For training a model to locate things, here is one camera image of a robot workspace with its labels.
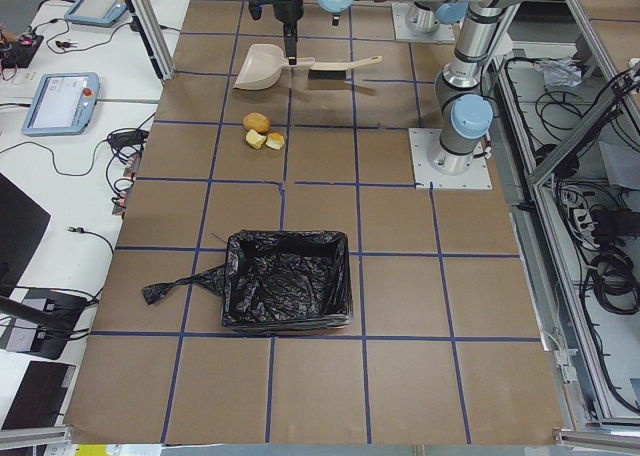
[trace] blue grid line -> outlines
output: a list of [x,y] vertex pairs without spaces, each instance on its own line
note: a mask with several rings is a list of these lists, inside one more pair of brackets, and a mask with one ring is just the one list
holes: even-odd
[[200,124],[202,126],[217,126],[220,124],[219,121],[178,121],[175,119],[156,119],[154,123],[162,123],[162,124]]
[[[291,145],[291,108],[292,108],[292,99],[293,99],[293,91],[289,88],[288,93],[288,101],[287,101],[287,127],[285,129],[285,133],[287,135],[286,145],[285,145],[285,153],[284,153],[284,164],[282,168],[282,180],[287,180],[287,165],[288,165],[288,157],[289,157],[289,146]],[[286,209],[286,190],[284,184],[280,184],[278,186],[278,190],[280,192],[280,231],[284,230],[285,225],[285,209]],[[264,442],[271,442],[271,414],[273,408],[273,377],[274,377],[274,361],[275,361],[275,352],[276,352],[276,338],[272,337],[269,345],[269,376],[267,380],[267,410],[266,410],[266,419],[265,419],[265,429],[264,429]]]
[[244,0],[191,0],[191,1],[211,1],[218,3],[243,3]]
[[409,46],[409,60],[411,61],[411,75],[413,76],[413,91],[416,95],[416,106],[418,108],[418,127],[424,127],[424,123],[422,121],[422,111],[420,110],[420,93],[418,91],[418,82],[416,77],[416,63],[413,59],[413,46],[411,43],[407,43]]
[[169,395],[167,396],[167,406],[164,412],[164,424],[162,425],[162,434],[160,440],[164,443],[167,439],[167,433],[169,431],[169,421],[171,420],[171,409],[173,398],[176,394],[176,383],[178,382],[178,371],[180,370],[180,356],[182,355],[182,343],[184,339],[178,337],[178,346],[176,348],[176,360],[173,365],[173,372],[171,373],[171,385],[169,386]]
[[436,201],[433,194],[433,184],[429,188],[429,199],[431,201],[431,211],[433,213],[433,228],[436,236],[436,247],[438,248],[438,260],[440,264],[440,277],[442,278],[442,291],[444,293],[444,302],[447,310],[447,321],[449,324],[449,334],[451,335],[451,350],[453,352],[453,364],[456,372],[456,382],[458,385],[458,395],[460,397],[460,408],[462,410],[462,420],[464,422],[464,432],[467,444],[472,443],[471,428],[469,426],[469,415],[467,414],[467,405],[464,399],[464,387],[462,384],[462,374],[460,371],[460,360],[458,358],[458,348],[455,341],[455,330],[453,327],[453,316],[451,314],[451,302],[449,301],[449,290],[447,287],[447,277],[444,269],[444,257],[442,256],[442,244],[440,241],[440,228],[438,225],[438,212],[436,211]]
[[[243,124],[242,123],[234,123],[234,122],[225,122],[225,121],[214,121],[214,122],[201,122],[201,121],[178,121],[178,120],[173,120],[173,119],[156,119],[154,120],[154,123],[161,123],[161,124],[202,124],[202,125],[207,125],[207,126],[231,126],[231,127],[242,127]],[[277,124],[277,123],[273,123],[271,125],[272,128],[284,128],[286,127],[284,124]]]
[[[266,179],[208,179],[208,178],[190,178],[180,176],[138,176],[136,178],[139,181],[167,181],[176,183],[219,183],[219,184],[275,184],[276,186],[281,183],[278,181],[269,181]],[[293,184],[306,185],[306,186],[361,186],[371,188],[415,188],[411,183],[356,183],[349,181],[293,181]]]
[[442,253],[445,258],[520,259],[519,254],[491,253]]
[[640,23],[640,19],[607,19],[607,18],[589,18],[590,22],[593,21],[606,21],[610,23]]
[[182,251],[182,252],[191,252],[195,251],[196,248],[184,248],[180,246],[127,246],[127,245],[118,245],[115,247],[117,251]]
[[[242,14],[244,12],[244,3],[241,4],[240,6],[240,14],[238,16],[238,22],[236,25],[236,33],[238,33],[240,31],[240,23],[242,21]],[[233,61],[235,59],[235,54],[236,54],[236,50],[238,47],[238,36],[236,34],[235,39],[234,39],[234,44],[233,44],[233,50],[231,52],[231,60],[229,62],[229,72],[231,72],[231,69],[233,67]],[[222,100],[222,107],[220,109],[220,118],[219,118],[219,122],[222,122],[223,118],[224,118],[224,113],[225,113],[225,109],[226,109],[226,104],[227,104],[227,96],[229,94],[229,86],[231,84],[231,78],[227,76],[227,85],[225,87],[225,93],[224,93],[224,99]],[[215,148],[213,151],[213,157],[211,158],[211,167],[209,169],[209,179],[213,179],[213,171],[215,168],[215,163],[216,163],[216,156],[218,153],[218,146],[220,144],[220,134],[222,132],[222,125],[218,125],[218,132],[216,135],[216,143],[215,143]],[[191,268],[191,272],[193,274],[195,274],[196,272],[196,268],[198,266],[198,257],[199,257],[199,248],[200,248],[200,244],[202,242],[202,235],[204,234],[204,227],[206,224],[206,219],[207,219],[207,208],[209,205],[209,198],[211,195],[211,186],[212,183],[208,182],[207,183],[207,192],[205,194],[205,198],[204,198],[204,204],[203,204],[203,209],[202,209],[202,218],[200,220],[200,228],[198,231],[198,239],[196,242],[196,251],[193,257],[193,265]],[[184,311],[183,311],[183,315],[182,315],[182,324],[180,327],[180,330],[182,332],[185,331],[186,329],[186,325],[187,325],[187,319],[188,319],[188,315],[189,315],[189,306],[191,303],[191,292],[192,292],[192,288],[193,286],[190,285],[189,289],[187,291],[187,297],[185,300],[185,304],[184,304]],[[177,383],[177,377],[178,377],[178,370],[180,367],[180,359],[182,357],[182,341],[183,341],[183,336],[180,336],[179,338],[179,342],[178,342],[178,349],[176,351],[176,359],[175,359],[175,363],[174,363],[174,368],[173,368],[173,375],[172,375],[172,379],[171,379],[171,386],[170,386],[170,390],[169,390],[169,397],[167,400],[167,409],[166,409],[166,413],[165,413],[165,420],[164,420],[164,424],[163,424],[163,428],[162,428],[162,435],[160,437],[160,441],[162,443],[164,443],[166,441],[167,438],[167,431],[169,429],[169,421],[171,420],[171,411],[173,409],[173,397],[175,394],[175,386]]]
[[[183,125],[191,125],[191,124],[200,124],[204,126],[234,126],[241,127],[242,123],[235,122],[226,122],[226,121],[178,121],[174,119],[156,119],[154,123],[160,124],[183,124]],[[273,128],[284,128],[284,124],[272,124]],[[296,124],[296,128],[303,129],[360,129],[360,130],[380,130],[378,126],[346,126],[346,125],[332,125],[332,124]],[[386,131],[406,131],[408,128],[401,128],[399,126],[389,126],[385,127]]]
[[350,183],[347,181],[294,181],[293,184],[305,186],[361,186],[373,188],[415,188],[414,184],[409,183]]
[[173,338],[220,338],[220,339],[318,339],[328,341],[443,341],[462,343],[540,343],[540,338],[518,336],[413,336],[413,335],[357,335],[357,334],[254,334],[236,332],[197,331],[120,331],[92,330],[92,336],[109,337],[173,337]]
[[176,69],[176,74],[192,74],[194,76],[224,76],[224,77],[229,77],[229,76],[237,76],[237,74],[233,74],[233,73],[209,73],[209,72],[200,72],[200,71],[186,71],[183,69]]
[[[225,31],[181,31],[180,34],[186,34],[188,36],[233,36],[235,33],[228,33]],[[282,34],[276,33],[238,33],[238,37],[243,38],[282,38]],[[307,36],[304,34],[298,35],[298,39],[311,39],[311,40],[329,40],[329,41],[370,41],[375,43],[397,43],[395,39],[376,39],[376,38],[363,38],[363,37],[347,37],[347,36]]]
[[[285,208],[286,194],[282,185],[278,185],[280,188],[280,194],[282,197],[281,211]],[[284,228],[284,218],[281,217],[281,228]],[[116,250],[120,251],[199,251],[201,253],[222,253],[226,252],[225,248],[198,248],[195,247],[181,247],[181,246],[116,246]],[[462,253],[402,253],[402,252],[385,252],[385,251],[349,251],[350,256],[363,256],[363,257],[400,257],[400,258],[438,258],[442,256],[444,259],[464,259],[464,258],[477,258],[477,259],[520,259],[517,254],[462,254]]]
[[271,338],[269,344],[269,381],[267,382],[267,414],[264,428],[264,442],[271,442],[271,409],[273,406],[273,366],[276,354],[276,338]]
[[[353,48],[353,17],[351,8],[349,8],[349,56],[351,60],[354,58]],[[358,115],[356,104],[355,85],[351,86],[351,105],[352,105],[352,123],[353,123],[353,148],[355,155],[355,176],[356,176],[356,222],[358,229],[358,252],[362,251],[362,207],[360,204],[360,152],[358,145]],[[364,391],[364,417],[365,429],[367,433],[367,444],[373,443],[373,435],[371,430],[371,401],[369,397],[369,358],[367,353],[367,321],[366,309],[364,304],[364,271],[362,255],[358,254],[358,275],[360,277],[360,327],[362,331],[362,381]]]
[[266,179],[216,179],[216,178],[180,178],[180,177],[157,177],[157,176],[139,176],[139,181],[166,181],[174,183],[216,183],[216,184],[272,184],[279,186],[279,181],[269,181]]

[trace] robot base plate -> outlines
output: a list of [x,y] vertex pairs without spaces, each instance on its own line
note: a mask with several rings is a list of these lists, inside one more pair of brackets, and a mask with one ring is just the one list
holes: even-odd
[[[469,169],[458,176],[448,176],[436,171],[427,161],[427,148],[431,142],[440,137],[440,129],[410,128],[411,159],[413,160],[413,177],[417,189],[455,189],[455,190],[490,190],[491,178],[485,158],[474,159]],[[478,143],[474,153],[482,153]]]
[[414,31],[407,26],[405,17],[413,3],[393,3],[393,27],[396,31],[396,41],[410,43],[453,44],[456,41],[453,27],[450,24],[440,24],[433,33]]

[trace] electronic device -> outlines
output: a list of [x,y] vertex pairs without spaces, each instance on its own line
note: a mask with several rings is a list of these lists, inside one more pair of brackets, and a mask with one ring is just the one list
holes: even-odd
[[80,134],[98,99],[95,73],[45,74],[22,125],[28,136]]
[[76,367],[30,361],[2,429],[55,426]]
[[124,0],[77,0],[65,13],[64,19],[70,23],[108,28],[126,10]]
[[13,316],[0,347],[57,359],[87,300],[44,289],[29,290],[23,303],[9,296],[29,265],[49,224],[50,215],[0,173],[0,313]]
[[0,173],[0,298],[9,296],[36,252],[51,216]]

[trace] cardboard floor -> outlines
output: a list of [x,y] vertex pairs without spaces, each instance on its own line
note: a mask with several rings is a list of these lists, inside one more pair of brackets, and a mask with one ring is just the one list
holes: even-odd
[[[629,69],[629,60],[639,57],[640,5],[638,0],[578,0],[606,55],[617,71]],[[632,94],[636,109],[640,96]]]
[[[440,124],[452,47],[396,43],[388,6],[337,28],[313,0],[305,13],[301,56],[385,62],[233,90],[281,27],[268,7],[253,22],[242,0],[192,0],[67,414],[75,441],[552,443],[562,416],[493,166],[489,192],[413,187],[406,128]],[[285,149],[244,143],[252,111]],[[246,338],[199,288],[145,304],[143,286],[221,264],[241,229],[346,232],[355,321]]]

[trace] black monitor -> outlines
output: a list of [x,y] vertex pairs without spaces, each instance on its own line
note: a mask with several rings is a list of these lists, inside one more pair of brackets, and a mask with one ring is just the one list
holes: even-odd
[[33,341],[20,352],[57,359],[87,306],[84,298],[43,289],[31,289],[22,303],[9,299],[42,241],[51,216],[18,186],[0,173],[0,313],[13,316],[0,337],[9,351],[17,336],[25,337],[31,323]]
[[0,173],[0,296],[9,297],[29,265],[51,216]]

